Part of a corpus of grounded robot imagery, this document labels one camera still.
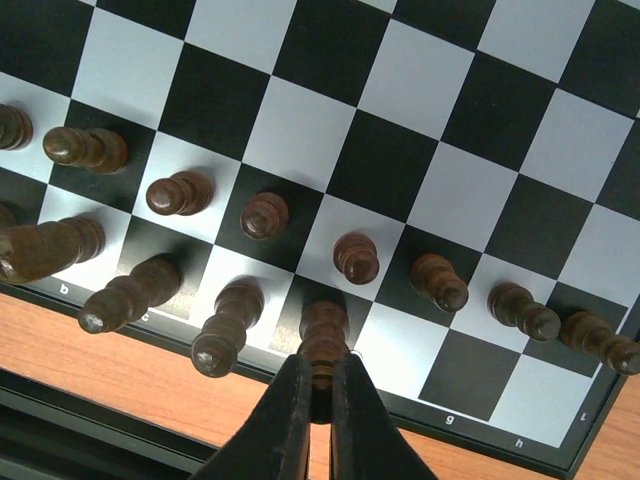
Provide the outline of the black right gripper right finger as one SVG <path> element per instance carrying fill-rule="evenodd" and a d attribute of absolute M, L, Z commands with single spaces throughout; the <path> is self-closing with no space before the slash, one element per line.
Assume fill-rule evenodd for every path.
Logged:
<path fill-rule="evenodd" d="M 396 428 L 361 359 L 334 363 L 330 477 L 434 479 Z"/>

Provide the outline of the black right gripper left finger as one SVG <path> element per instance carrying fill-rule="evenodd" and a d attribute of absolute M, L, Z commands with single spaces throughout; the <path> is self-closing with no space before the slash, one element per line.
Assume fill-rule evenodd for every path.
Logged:
<path fill-rule="evenodd" d="M 310 362 L 287 357 L 242 427 L 190 478 L 305 479 L 311 398 Z"/>

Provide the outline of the dark piece bottom row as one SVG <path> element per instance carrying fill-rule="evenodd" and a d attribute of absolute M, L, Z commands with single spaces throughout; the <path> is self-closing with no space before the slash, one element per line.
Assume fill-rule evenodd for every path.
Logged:
<path fill-rule="evenodd" d="M 349 333 L 349 318 L 337 303 L 317 301 L 303 310 L 299 326 L 302 343 L 298 354 L 310 362 L 316 390 L 331 391 L 333 363 L 350 352 L 346 343 Z"/>
<path fill-rule="evenodd" d="M 151 257 L 91 295 L 77 315 L 78 324 L 89 334 L 117 331 L 140 320 L 150 307 L 169 301 L 182 281 L 170 255 Z"/>
<path fill-rule="evenodd" d="M 74 216 L 1 231 L 1 281 L 27 284 L 98 256 L 106 243 L 101 224 Z"/>

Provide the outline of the dark chess queen piece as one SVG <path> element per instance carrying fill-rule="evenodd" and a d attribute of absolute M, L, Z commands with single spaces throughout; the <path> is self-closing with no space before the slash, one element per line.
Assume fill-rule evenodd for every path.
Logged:
<path fill-rule="evenodd" d="M 214 314 L 191 343 L 191 362 L 207 377 L 231 372 L 244 348 L 247 331 L 256 325 L 264 309 L 262 289 L 253 277 L 240 277 L 218 294 Z"/>

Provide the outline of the dark pawn top row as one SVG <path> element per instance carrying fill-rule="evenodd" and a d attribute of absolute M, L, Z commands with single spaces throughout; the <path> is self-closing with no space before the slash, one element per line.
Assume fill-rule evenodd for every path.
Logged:
<path fill-rule="evenodd" d="M 566 318 L 560 339 L 571 350 L 593 355 L 619 374 L 639 373 L 639 344 L 616 334 L 603 318 L 591 312 L 580 311 Z"/>
<path fill-rule="evenodd" d="M 535 341 L 552 341 L 560 333 L 559 316 L 536 302 L 526 288 L 516 283 L 503 282 L 495 285 L 488 295 L 487 307 L 499 323 L 517 328 Z"/>
<path fill-rule="evenodd" d="M 427 253 L 418 257 L 410 270 L 414 290 L 430 300 L 441 311 L 455 313 L 467 303 L 467 284 L 455 273 L 443 256 Z"/>
<path fill-rule="evenodd" d="M 243 209 L 240 226 L 249 238 L 262 240 L 282 233 L 288 221 L 289 208 L 286 201 L 276 193 L 260 192 Z"/>

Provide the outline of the dark pawn moved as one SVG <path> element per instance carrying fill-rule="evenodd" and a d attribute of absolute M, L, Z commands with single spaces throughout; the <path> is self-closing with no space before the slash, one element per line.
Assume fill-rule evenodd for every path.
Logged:
<path fill-rule="evenodd" d="M 180 171 L 154 181 L 146 191 L 147 206 L 156 214 L 190 216 L 213 199 L 214 184 L 195 171 Z"/>
<path fill-rule="evenodd" d="M 18 150 L 26 147 L 33 136 L 30 117 L 22 110 L 0 105 L 0 149 Z"/>
<path fill-rule="evenodd" d="M 124 139 L 103 128 L 55 127 L 44 135 L 42 146 L 55 164 L 96 174 L 116 174 L 124 170 L 128 162 Z"/>
<path fill-rule="evenodd" d="M 355 285 L 372 282 L 380 268 L 376 245 L 359 232 L 347 233 L 337 240 L 333 262 L 345 279 Z"/>

